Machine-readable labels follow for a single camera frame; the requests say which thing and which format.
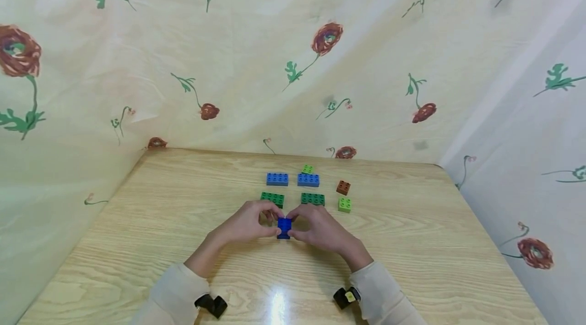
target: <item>person's right hand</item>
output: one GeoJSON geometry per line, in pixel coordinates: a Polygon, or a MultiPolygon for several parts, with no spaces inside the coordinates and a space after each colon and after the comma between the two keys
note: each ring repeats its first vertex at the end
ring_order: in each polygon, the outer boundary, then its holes
{"type": "Polygon", "coordinates": [[[352,272],[373,262],[362,241],[346,231],[323,205],[302,204],[287,214],[287,218],[292,220],[297,217],[303,217],[309,222],[309,230],[290,229],[288,235],[293,239],[338,253],[352,272]]]}

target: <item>fabric wall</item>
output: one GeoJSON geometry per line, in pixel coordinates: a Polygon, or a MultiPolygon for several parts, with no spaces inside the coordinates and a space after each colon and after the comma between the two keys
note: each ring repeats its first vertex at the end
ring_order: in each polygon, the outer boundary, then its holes
{"type": "Polygon", "coordinates": [[[549,324],[586,318],[586,0],[559,0],[441,160],[549,324]]]}

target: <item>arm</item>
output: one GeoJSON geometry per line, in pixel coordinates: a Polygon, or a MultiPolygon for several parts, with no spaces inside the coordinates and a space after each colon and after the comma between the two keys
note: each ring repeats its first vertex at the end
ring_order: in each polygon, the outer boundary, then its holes
{"type": "Polygon", "coordinates": [[[173,264],[161,276],[131,325],[193,325],[198,312],[194,302],[209,293],[207,278],[221,250],[230,243],[281,233],[277,227],[261,226],[259,214],[267,218],[269,225],[273,218],[283,217],[281,210],[270,201],[244,203],[226,222],[208,233],[185,263],[173,264]]]}
{"type": "Polygon", "coordinates": [[[308,220],[309,231],[289,230],[289,236],[342,256],[352,272],[350,282],[362,298],[362,318],[370,325],[427,325],[393,276],[323,206],[302,204],[287,215],[299,216],[308,220]]]}

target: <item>cream fabric backdrop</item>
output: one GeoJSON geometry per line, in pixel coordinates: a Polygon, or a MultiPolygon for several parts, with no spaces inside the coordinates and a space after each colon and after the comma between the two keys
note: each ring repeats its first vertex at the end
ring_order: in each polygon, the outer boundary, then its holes
{"type": "Polygon", "coordinates": [[[152,137],[438,163],[560,0],[417,1],[0,0],[2,318],[18,320],[152,137]]]}

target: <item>wrist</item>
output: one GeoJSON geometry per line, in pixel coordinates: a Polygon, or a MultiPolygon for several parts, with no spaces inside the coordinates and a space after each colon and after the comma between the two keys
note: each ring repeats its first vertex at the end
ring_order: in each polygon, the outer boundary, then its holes
{"type": "Polygon", "coordinates": [[[351,240],[348,240],[348,245],[344,246],[339,254],[342,256],[342,259],[344,259],[346,264],[348,264],[348,268],[350,268],[352,273],[361,270],[363,267],[366,267],[374,261],[365,245],[356,237],[352,237],[351,240]]]}

